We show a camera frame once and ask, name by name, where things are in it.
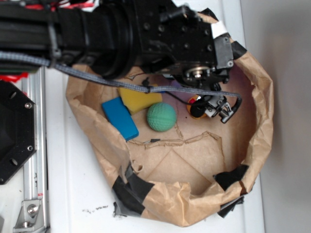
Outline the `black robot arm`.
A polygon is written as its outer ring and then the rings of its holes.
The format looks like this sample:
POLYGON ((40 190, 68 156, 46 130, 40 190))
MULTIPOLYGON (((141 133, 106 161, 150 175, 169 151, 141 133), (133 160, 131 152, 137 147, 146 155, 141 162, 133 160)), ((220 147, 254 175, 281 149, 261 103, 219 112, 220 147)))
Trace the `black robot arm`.
POLYGON ((170 0, 102 0, 91 12, 59 0, 3 0, 0 3, 0 73, 20 77, 52 67, 84 80, 120 86, 134 68, 172 76, 179 92, 201 98, 195 117, 220 116, 226 123, 242 99, 220 88, 234 56, 222 23, 204 22, 186 5, 170 0))

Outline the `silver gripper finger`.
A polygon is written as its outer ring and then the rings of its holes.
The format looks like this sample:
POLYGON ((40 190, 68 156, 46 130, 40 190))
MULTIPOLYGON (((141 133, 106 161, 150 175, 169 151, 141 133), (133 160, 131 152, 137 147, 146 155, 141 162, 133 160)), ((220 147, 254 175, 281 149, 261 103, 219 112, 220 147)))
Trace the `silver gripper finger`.
POLYGON ((223 95, 212 96, 207 101, 206 115, 208 117, 220 116, 222 123, 227 123, 230 118, 234 115, 230 104, 223 95))

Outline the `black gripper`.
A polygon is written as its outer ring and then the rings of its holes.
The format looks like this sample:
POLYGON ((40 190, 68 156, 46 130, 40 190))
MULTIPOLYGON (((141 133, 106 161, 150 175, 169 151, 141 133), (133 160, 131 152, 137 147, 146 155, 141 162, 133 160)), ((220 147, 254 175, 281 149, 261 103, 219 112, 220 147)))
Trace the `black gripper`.
MULTIPOLYGON (((134 0, 139 36, 135 65, 145 73, 170 74, 186 86, 227 83, 233 51, 222 22, 208 23, 188 6, 171 0, 134 0)), ((192 117, 202 117, 205 102, 190 107, 192 117)))

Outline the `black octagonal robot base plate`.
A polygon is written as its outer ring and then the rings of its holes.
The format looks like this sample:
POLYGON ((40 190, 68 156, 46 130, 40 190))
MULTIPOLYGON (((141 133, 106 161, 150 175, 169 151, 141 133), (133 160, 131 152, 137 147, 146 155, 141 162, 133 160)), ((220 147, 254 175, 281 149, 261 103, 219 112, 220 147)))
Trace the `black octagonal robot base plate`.
POLYGON ((0 82, 0 184, 36 152, 35 103, 14 84, 0 82))

